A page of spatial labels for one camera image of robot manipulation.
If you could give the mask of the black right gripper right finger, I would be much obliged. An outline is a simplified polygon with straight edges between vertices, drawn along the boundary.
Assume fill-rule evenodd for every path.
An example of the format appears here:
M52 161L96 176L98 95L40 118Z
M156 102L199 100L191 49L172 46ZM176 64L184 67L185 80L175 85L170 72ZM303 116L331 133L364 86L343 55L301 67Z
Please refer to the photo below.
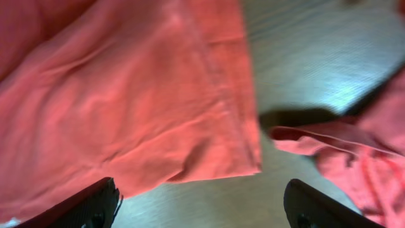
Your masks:
M283 207L291 228L383 228L299 179L287 184Z

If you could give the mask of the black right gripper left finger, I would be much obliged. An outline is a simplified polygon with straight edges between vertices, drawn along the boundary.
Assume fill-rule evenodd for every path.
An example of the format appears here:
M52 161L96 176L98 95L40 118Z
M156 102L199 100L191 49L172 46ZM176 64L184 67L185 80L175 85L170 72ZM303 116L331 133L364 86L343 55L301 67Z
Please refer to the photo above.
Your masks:
M120 210L120 191L105 177L16 228L111 228Z

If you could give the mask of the red FRAM t-shirt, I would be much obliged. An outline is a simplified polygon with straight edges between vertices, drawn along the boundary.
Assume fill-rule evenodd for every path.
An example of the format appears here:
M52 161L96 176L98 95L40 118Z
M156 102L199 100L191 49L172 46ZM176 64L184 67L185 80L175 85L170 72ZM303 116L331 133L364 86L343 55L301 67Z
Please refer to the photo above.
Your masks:
M1 2L1 221L261 170L238 1Z

